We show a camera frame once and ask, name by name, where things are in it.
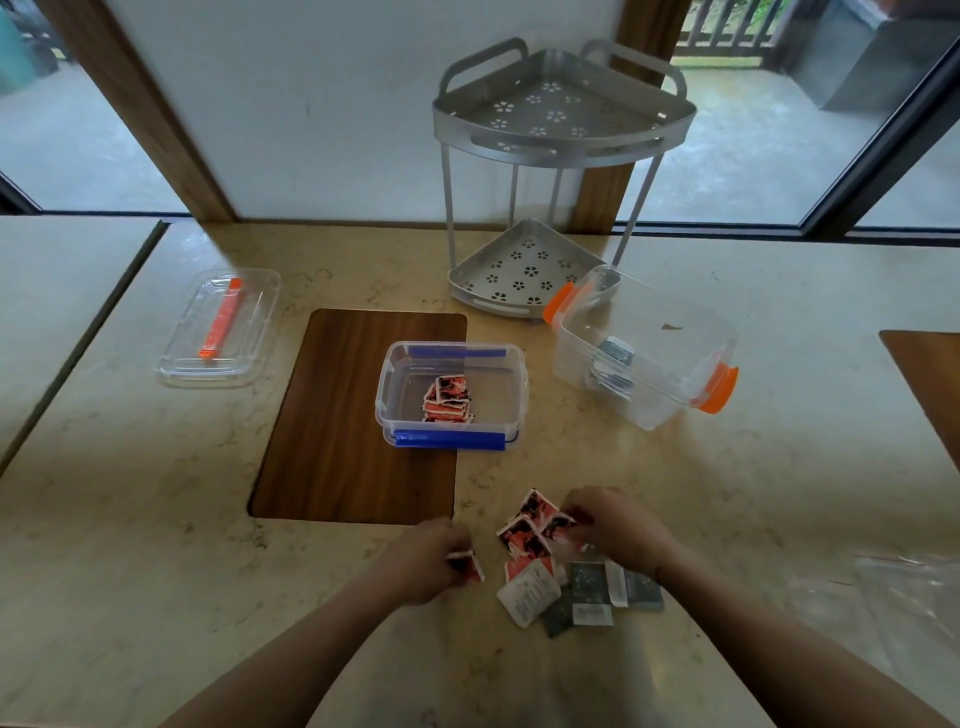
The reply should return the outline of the person's left hand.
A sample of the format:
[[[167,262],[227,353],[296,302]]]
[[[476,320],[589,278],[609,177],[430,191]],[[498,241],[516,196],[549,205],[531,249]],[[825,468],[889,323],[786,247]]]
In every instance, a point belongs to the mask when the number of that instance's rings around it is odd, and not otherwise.
[[[379,601],[392,609],[423,605],[451,588],[465,585],[438,583],[438,524],[456,522],[448,518],[427,520],[387,546],[370,571]]]

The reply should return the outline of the person's right hand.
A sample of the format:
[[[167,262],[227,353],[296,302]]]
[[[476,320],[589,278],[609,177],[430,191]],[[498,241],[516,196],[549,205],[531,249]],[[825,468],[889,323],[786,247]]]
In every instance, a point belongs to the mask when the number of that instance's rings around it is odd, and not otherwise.
[[[626,570],[659,580],[660,572],[683,557],[683,547],[641,502],[612,487],[601,489],[595,526],[601,539],[593,546]]]

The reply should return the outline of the person's left forearm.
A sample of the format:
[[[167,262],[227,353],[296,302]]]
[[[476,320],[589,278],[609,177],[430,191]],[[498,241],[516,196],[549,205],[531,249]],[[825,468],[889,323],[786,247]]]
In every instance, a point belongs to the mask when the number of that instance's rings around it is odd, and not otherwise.
[[[366,639],[402,606],[409,583],[360,577],[205,687],[158,728],[306,728]]]

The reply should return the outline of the person's right forearm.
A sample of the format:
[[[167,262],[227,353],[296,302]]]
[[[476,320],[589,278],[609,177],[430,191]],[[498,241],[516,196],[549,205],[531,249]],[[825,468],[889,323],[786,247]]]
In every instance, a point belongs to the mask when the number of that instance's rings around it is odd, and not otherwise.
[[[751,595],[682,545],[657,553],[654,578],[777,728],[955,728],[869,662]]]

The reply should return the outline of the dark grey sachet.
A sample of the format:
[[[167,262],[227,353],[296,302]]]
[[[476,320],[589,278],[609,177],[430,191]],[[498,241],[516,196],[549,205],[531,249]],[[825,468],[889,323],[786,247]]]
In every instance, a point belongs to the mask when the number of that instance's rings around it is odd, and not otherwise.
[[[604,562],[604,569],[611,606],[650,612],[665,609],[662,588],[653,579],[610,560]]]
[[[605,564],[572,562],[568,575],[572,624],[578,627],[613,627],[613,603]]]
[[[540,615],[540,621],[549,639],[555,639],[574,628],[572,608],[572,591],[570,588],[562,588],[559,599]]]

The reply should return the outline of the white sachet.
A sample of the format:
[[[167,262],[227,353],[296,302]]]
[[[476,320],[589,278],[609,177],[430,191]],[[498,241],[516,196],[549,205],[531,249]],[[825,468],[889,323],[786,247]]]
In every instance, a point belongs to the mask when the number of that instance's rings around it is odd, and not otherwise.
[[[513,623],[520,629],[526,629],[560,598],[561,593],[561,584],[547,573],[542,564],[537,563],[505,583],[496,592],[496,597]]]

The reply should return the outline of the clear container with blue clips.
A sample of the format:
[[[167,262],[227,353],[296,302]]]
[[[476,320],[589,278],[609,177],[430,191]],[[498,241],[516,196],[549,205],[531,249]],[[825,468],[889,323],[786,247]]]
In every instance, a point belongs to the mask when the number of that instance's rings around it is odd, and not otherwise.
[[[429,386],[452,374],[466,376],[472,422],[423,422]],[[396,448],[504,452],[519,442],[528,408],[529,375],[519,346],[400,341],[386,353],[374,413]]]

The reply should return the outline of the stack of red sachets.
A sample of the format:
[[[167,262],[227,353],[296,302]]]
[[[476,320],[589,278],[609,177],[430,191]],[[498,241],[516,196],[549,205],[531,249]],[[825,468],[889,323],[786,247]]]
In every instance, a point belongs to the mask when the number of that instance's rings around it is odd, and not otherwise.
[[[467,377],[462,373],[437,376],[424,395],[421,413],[424,423],[471,423],[473,398]]]

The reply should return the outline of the stack of grey sachets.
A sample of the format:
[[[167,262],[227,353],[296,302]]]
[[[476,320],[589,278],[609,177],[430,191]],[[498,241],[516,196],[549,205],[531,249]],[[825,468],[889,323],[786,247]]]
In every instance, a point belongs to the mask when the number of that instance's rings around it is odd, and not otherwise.
[[[586,373],[587,385],[629,400],[636,385],[632,375],[635,350],[625,341],[607,336],[598,346]]]

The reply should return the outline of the brown wooden board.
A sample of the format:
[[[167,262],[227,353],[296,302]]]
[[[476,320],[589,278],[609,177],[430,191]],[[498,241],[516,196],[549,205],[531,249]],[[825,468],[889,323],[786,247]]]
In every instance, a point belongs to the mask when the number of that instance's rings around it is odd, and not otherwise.
[[[465,342],[461,313],[320,308],[309,317],[247,513],[258,519],[414,526],[450,518],[454,450],[386,442],[383,361],[400,341]]]
[[[960,332],[882,330],[878,336],[960,472]]]

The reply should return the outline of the clear container with orange clips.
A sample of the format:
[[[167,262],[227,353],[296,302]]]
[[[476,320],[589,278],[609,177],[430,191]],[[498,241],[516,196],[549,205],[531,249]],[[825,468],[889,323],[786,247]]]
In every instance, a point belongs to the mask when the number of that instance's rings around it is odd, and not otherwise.
[[[543,310],[556,337],[554,375],[644,431],[686,409],[721,412],[734,394],[738,331],[712,308],[662,292],[603,264],[558,289]],[[634,349],[626,399],[587,383],[608,336]]]

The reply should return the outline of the wooden pillar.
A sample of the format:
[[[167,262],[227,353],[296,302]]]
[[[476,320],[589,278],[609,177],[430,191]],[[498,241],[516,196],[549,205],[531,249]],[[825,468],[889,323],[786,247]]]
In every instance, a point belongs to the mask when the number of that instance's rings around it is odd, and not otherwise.
[[[150,161],[200,223],[239,217],[106,0],[35,0]]]
[[[615,41],[669,62],[691,4],[692,0],[623,0]],[[567,231],[574,235],[608,235],[633,169],[630,163],[585,170]]]

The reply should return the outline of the clear plastic bag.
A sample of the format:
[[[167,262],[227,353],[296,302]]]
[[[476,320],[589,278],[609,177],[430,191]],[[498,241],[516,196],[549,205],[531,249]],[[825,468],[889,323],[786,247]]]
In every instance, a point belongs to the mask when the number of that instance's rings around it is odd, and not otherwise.
[[[794,616],[960,725],[960,556],[858,554],[851,577],[785,587]]]

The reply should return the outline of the silver two-tier corner shelf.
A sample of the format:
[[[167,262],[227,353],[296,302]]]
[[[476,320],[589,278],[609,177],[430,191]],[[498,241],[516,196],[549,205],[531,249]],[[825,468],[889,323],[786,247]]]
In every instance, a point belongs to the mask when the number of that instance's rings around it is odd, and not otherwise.
[[[606,39],[579,54],[531,53],[509,38],[448,67],[432,104],[439,143],[448,290],[467,306],[539,320],[560,291],[601,265],[554,226],[566,171],[651,161],[612,265],[618,265],[667,152],[697,107],[668,61]],[[510,166],[504,232],[458,260],[450,152]]]

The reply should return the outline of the outdoor railing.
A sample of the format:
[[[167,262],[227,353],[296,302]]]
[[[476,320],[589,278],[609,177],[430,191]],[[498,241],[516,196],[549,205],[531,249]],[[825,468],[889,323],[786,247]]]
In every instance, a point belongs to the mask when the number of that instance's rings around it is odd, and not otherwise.
[[[795,0],[692,0],[675,57],[758,58],[774,49]]]

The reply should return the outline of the grey outdoor box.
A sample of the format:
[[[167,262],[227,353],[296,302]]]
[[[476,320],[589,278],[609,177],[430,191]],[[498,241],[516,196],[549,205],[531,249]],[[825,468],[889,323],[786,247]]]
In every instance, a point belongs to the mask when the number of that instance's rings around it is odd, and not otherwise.
[[[771,63],[820,110],[890,114],[960,39],[960,0],[795,0]]]

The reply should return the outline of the green bin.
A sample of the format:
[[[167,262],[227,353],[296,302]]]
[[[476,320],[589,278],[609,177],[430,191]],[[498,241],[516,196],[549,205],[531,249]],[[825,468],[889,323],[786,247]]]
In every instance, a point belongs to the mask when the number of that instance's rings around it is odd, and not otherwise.
[[[38,79],[29,49],[6,8],[0,4],[0,96],[12,95]]]

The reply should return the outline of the black window frame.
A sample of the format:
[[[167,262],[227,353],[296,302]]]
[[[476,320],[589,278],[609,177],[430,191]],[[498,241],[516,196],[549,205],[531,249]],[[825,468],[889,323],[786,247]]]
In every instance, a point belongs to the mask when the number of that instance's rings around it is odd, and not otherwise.
[[[960,37],[932,65],[798,224],[615,222],[623,237],[960,247],[960,226],[862,225],[861,220],[960,122]]]

